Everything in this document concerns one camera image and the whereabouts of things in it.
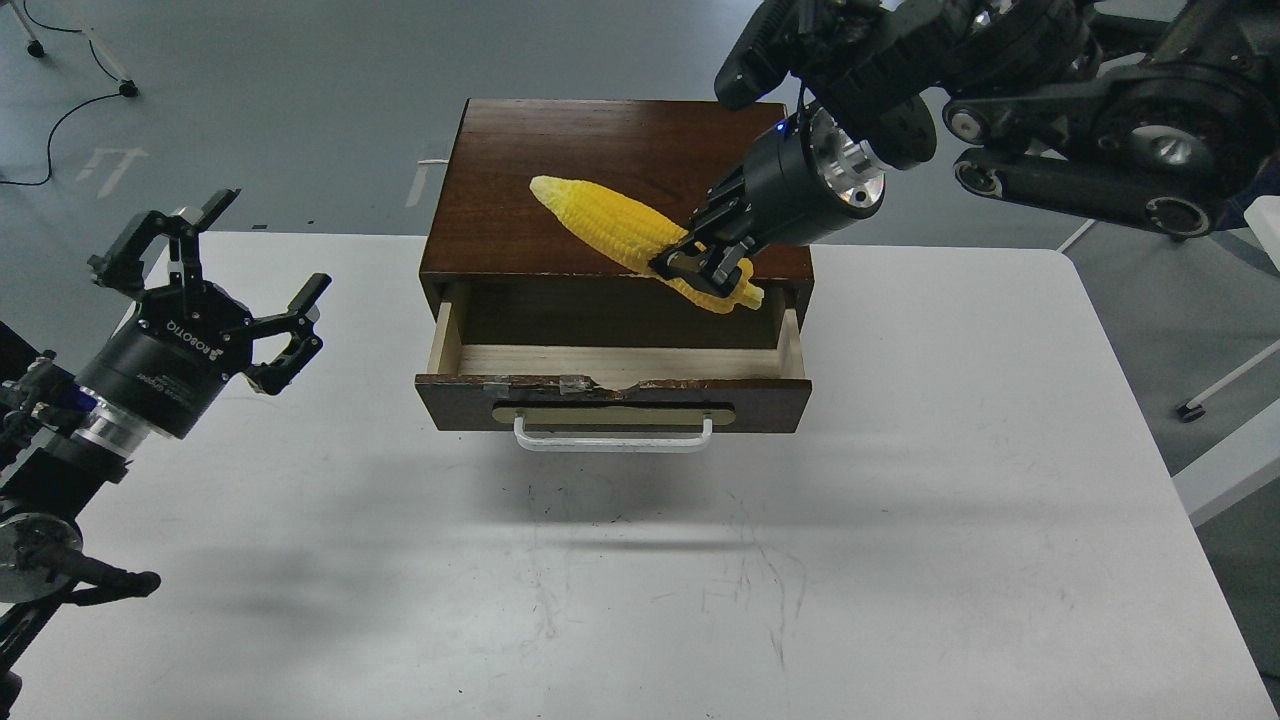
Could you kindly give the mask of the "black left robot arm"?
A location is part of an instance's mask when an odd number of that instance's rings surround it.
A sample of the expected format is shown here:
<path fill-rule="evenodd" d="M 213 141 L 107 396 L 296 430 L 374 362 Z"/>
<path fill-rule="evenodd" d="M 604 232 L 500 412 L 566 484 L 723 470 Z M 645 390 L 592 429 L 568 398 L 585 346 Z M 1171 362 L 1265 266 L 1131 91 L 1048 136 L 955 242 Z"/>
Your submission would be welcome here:
<path fill-rule="evenodd" d="M 152 571 L 87 556 L 77 518 L 128 471 L 151 434 L 184 438 L 234 375 L 280 393 L 323 346 L 316 273 L 287 310 L 253 316 L 204 277 L 200 236 L 237 199 L 220 190 L 197 213 L 145 211 L 90 259 L 93 282 L 127 296 L 132 314 L 82 372 L 3 328 L 3 711 L 20 693 L 17 660 L 65 605 L 143 598 Z"/>

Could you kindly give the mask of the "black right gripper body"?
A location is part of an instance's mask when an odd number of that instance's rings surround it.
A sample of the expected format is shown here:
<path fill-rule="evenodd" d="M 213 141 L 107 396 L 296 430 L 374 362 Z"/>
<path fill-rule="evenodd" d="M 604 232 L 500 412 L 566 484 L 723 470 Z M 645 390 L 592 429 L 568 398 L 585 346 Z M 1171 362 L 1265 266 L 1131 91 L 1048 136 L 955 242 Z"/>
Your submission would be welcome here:
<path fill-rule="evenodd" d="M 824 108 L 805 106 L 755 140 L 709 190 L 689 229 L 698 242 L 745 258 L 776 245 L 814 243 L 873 217 L 888 169 Z"/>

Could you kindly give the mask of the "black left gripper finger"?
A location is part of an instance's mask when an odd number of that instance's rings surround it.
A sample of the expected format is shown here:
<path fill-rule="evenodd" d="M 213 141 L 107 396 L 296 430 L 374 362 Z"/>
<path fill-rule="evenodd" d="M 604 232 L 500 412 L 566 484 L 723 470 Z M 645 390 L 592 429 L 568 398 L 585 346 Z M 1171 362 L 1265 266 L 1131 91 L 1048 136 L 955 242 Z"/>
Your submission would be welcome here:
<path fill-rule="evenodd" d="M 195 220 L 188 220 L 179 213 L 166 215 L 155 210 L 136 215 L 104 255 L 90 258 L 93 283 L 115 290 L 136 301 L 142 300 L 143 254 L 156 240 L 165 238 L 170 259 L 178 261 L 177 278 L 172 283 L 180 287 L 182 297 L 186 300 L 204 293 L 206 282 L 198 255 L 200 234 L 207 231 L 239 195 L 239 188 L 219 190 L 201 206 Z"/>
<path fill-rule="evenodd" d="M 329 274 L 314 273 L 284 313 L 250 318 L 239 329 L 239 336 L 248 341 L 250 347 L 256 340 L 278 334 L 289 336 L 288 345 L 270 363 L 250 364 L 243 369 L 242 374 L 255 392 L 279 395 L 319 354 L 323 341 L 315 333 L 319 318 L 316 302 L 330 283 Z"/>

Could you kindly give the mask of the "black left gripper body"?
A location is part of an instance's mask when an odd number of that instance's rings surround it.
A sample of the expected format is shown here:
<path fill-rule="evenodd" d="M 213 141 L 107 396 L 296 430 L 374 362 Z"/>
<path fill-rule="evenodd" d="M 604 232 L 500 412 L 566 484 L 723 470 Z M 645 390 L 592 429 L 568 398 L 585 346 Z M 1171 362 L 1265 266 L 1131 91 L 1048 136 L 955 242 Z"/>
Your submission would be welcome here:
<path fill-rule="evenodd" d="M 177 286 L 148 290 L 76 380 L 165 434 L 184 438 L 229 378 L 248 366 L 251 343 L 223 337 L 250 316 L 216 284 L 206 284 L 189 304 Z"/>

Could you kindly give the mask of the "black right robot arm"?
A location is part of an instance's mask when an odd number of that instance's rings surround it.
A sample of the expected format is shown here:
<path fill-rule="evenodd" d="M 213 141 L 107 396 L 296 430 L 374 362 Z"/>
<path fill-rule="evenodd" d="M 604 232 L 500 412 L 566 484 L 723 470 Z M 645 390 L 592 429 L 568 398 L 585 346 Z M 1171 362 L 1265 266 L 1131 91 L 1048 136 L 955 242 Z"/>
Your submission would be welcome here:
<path fill-rule="evenodd" d="M 716 96 L 739 110 L 786 76 L 813 101 L 709 191 L 659 277 L 726 297 L 742 260 L 874 215 L 884 174 L 934 155 L 931 87 L 968 192 L 1174 237 L 1213 231 L 1277 151 L 1275 1 L 1189 1 L 1170 22 L 1091 1 L 764 1 Z"/>

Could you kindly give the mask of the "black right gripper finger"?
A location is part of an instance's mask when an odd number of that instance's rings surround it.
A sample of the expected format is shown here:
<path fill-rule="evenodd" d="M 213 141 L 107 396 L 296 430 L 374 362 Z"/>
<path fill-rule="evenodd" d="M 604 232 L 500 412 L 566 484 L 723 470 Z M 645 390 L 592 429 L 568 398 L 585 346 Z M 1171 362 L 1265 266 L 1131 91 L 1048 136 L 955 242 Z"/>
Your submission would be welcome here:
<path fill-rule="evenodd" d="M 749 255 L 754 249 L 754 240 L 713 243 L 708 259 L 708 293 L 732 301 L 758 301 L 759 288 L 750 281 Z"/>
<path fill-rule="evenodd" d="M 660 250 L 649 261 L 649 268 L 664 279 L 684 279 L 690 284 L 718 284 L 717 273 L 722 260 L 721 245 L 704 243 L 690 233 L 668 249 Z"/>

